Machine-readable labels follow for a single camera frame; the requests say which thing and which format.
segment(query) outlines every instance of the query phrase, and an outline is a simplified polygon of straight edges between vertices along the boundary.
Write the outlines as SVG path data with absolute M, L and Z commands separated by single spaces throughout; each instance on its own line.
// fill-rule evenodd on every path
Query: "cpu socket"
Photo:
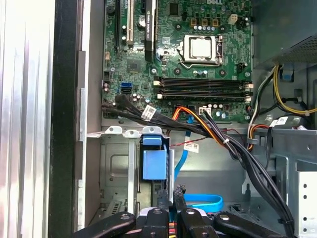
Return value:
M 186 68 L 201 64 L 210 66 L 222 65 L 222 35 L 185 35 L 184 40 L 177 49 L 182 57 L 181 64 Z

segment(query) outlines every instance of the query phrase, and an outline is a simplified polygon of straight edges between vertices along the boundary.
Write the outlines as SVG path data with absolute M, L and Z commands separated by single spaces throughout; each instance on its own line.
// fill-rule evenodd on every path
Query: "motherboard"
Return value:
M 251 13 L 251 0 L 106 0 L 103 102 L 246 122 Z

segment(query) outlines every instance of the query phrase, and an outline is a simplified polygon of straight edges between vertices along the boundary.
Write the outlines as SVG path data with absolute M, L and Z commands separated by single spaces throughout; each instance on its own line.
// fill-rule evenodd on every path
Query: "pci slot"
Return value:
M 128 0 L 127 14 L 127 44 L 133 45 L 133 16 L 134 16 L 134 0 Z
M 155 79 L 158 79 L 158 81 L 154 81 L 154 85 L 161 88 L 194 88 L 223 90 L 241 90 L 244 88 L 244 83 L 242 81 L 158 77 Z
M 119 51 L 120 38 L 120 17 L 121 17 L 121 0 L 115 1 L 115 33 L 114 33 L 114 49 Z
M 145 60 L 147 62 L 152 62 L 155 53 L 155 40 L 156 40 L 156 0 L 146 0 L 145 3 Z
M 222 99 L 223 101 L 242 102 L 248 96 L 245 92 L 213 92 L 213 91 L 178 91 L 161 90 L 157 98 L 168 100 L 201 100 L 201 99 Z

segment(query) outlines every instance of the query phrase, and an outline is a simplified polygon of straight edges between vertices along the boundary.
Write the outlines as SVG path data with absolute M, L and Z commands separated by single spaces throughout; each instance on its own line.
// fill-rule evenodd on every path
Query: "blue clip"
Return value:
M 143 151 L 143 179 L 165 180 L 167 166 L 167 150 Z
M 160 135 L 144 135 L 143 145 L 162 145 L 162 137 Z
M 208 202 L 203 204 L 187 205 L 187 207 L 200 208 L 206 213 L 220 212 L 223 208 L 223 199 L 213 194 L 184 194 L 186 202 Z

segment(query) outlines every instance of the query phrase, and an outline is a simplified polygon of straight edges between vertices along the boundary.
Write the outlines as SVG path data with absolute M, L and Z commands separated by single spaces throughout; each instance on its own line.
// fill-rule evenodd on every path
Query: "green circuit board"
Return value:
M 105 16 L 105 57 L 103 101 L 114 103 L 116 95 L 121 93 L 122 83 L 131 83 L 132 90 L 127 94 L 131 102 L 143 110 L 147 104 L 158 112 L 172 116 L 179 105 L 190 106 L 196 111 L 201 107 L 211 107 L 211 115 L 216 121 L 246 122 L 248 102 L 226 99 L 191 100 L 181 98 L 160 100 L 154 86 L 156 76 L 175 79 L 228 80 L 251 82 L 251 27 L 249 24 L 229 24 L 229 17 L 237 14 L 239 19 L 251 17 L 250 0 L 159 0 L 156 11 L 156 52 L 164 52 L 161 57 L 155 54 L 152 62 L 145 60 L 145 30 L 140 27 L 139 18 L 145 15 L 142 1 L 134 0 L 133 45 L 122 41 L 126 33 L 121 30 L 127 25 L 128 0 L 120 2 L 120 24 L 116 25 L 116 15 Z M 116 8 L 116 0 L 106 0 L 107 7 Z M 223 64 L 220 66 L 192 66 L 190 69 L 180 64 L 178 46 L 185 35 L 223 37 Z M 115 48 L 115 38 L 119 44 Z M 237 65 L 243 63 L 243 69 Z M 115 116 L 104 114 L 104 117 Z

